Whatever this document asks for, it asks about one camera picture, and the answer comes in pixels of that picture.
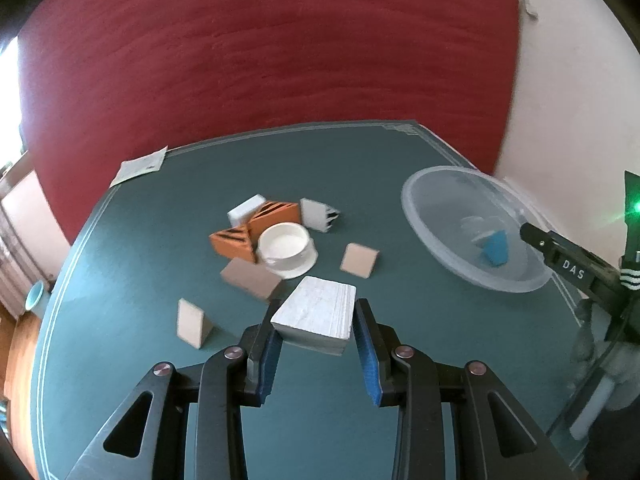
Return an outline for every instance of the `silver bolt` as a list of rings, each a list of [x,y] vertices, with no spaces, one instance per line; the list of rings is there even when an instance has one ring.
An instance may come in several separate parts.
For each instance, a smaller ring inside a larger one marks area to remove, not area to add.
[[[484,375],[486,373],[486,365],[480,361],[469,363],[468,368],[473,375]]]
[[[171,373],[171,365],[169,363],[158,363],[154,366],[154,375],[162,377]]]
[[[408,359],[414,356],[414,349],[409,345],[400,345],[396,348],[396,355],[401,359]]]
[[[242,357],[244,354],[244,350],[242,350],[239,346],[229,346],[225,348],[225,357],[227,359],[238,359]]]

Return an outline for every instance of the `red backdrop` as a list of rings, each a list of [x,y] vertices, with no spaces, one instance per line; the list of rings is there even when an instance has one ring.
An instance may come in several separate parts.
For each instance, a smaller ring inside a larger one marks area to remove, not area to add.
[[[45,0],[24,134],[70,240],[122,160],[256,128],[416,119],[491,172],[517,43],[517,0]]]

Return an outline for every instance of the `paper note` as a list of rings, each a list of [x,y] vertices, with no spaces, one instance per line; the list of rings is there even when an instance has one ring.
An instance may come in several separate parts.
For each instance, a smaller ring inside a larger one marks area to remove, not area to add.
[[[120,165],[118,174],[116,175],[116,178],[111,181],[109,187],[113,187],[116,184],[120,184],[125,180],[134,178],[135,176],[158,171],[164,161],[164,155],[166,154],[167,148],[168,146],[165,146],[162,150],[158,150],[157,152],[153,152],[149,155],[141,156],[134,160],[125,160]]]

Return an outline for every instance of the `wooden floor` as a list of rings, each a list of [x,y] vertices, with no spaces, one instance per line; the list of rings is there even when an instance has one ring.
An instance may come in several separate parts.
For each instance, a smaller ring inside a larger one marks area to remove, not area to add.
[[[18,321],[9,350],[4,396],[9,405],[9,432],[20,460],[36,480],[38,471],[31,440],[31,372],[40,331],[40,318],[31,312]]]

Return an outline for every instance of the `table surface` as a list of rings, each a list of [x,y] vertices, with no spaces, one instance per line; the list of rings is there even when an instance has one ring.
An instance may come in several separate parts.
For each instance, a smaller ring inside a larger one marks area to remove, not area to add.
[[[255,193],[340,210],[329,233],[312,233],[319,257],[309,275],[355,285],[378,322],[436,361],[487,362],[547,428],[568,397],[575,291],[556,279],[527,294],[484,290],[435,261],[400,193],[415,171],[439,165],[469,167],[411,121],[303,124],[172,150],[161,171],[110,189],[74,243],[40,332],[31,390],[40,478],[68,474],[153,364],[204,362],[260,321],[265,304],[222,282],[228,260],[207,238]],[[349,242],[380,250],[368,280],[340,271]],[[175,335],[179,298],[216,325],[200,350]],[[397,416],[370,402],[353,341],[339,358],[285,345],[265,405],[242,409],[249,476],[389,478]]]

